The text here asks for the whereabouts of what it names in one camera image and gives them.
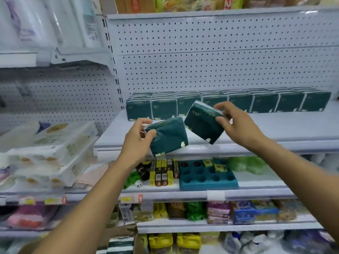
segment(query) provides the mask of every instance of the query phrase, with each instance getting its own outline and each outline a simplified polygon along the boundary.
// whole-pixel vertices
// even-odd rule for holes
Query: white perforated panel
[[[119,56],[122,97],[133,92],[316,86],[339,78],[339,47]]]
[[[0,131],[30,119],[94,120],[102,133],[122,108],[117,81],[105,66],[60,71],[6,70],[0,74]]]
[[[114,55],[339,44],[337,10],[109,20]]]

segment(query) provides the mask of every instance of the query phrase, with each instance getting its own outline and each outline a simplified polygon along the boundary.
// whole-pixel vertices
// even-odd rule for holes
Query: blue tray with round holes
[[[204,191],[239,188],[233,172],[216,172],[214,166],[206,168],[202,160],[179,161],[180,190]]]

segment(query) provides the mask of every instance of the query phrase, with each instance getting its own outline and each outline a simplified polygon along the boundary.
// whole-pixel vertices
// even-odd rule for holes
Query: person's left hand
[[[150,143],[156,136],[157,131],[155,129],[150,130],[144,139],[141,138],[140,134],[143,131],[142,124],[151,123],[151,119],[137,119],[135,121],[125,136],[125,141],[117,161],[127,163],[129,167],[135,167],[145,159],[150,149]]]

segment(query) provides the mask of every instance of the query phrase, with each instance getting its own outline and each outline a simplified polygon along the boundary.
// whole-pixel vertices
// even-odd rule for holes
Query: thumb
[[[155,129],[152,129],[147,132],[145,139],[143,140],[147,145],[150,145],[154,137],[157,135],[157,131]]]
[[[230,122],[222,116],[218,116],[215,118],[216,122],[218,122],[218,124],[220,124],[225,131],[231,131],[232,130],[232,125],[230,124]]]

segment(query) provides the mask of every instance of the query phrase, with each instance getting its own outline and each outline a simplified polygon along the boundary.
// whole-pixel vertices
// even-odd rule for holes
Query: green bag
[[[189,145],[182,117],[151,124],[145,128],[145,131],[148,132],[151,129],[157,131],[156,137],[150,144],[150,150],[155,157]]]
[[[185,125],[197,136],[214,144],[224,131],[223,127],[215,121],[218,116],[224,117],[221,111],[200,101],[195,101],[189,109]]]

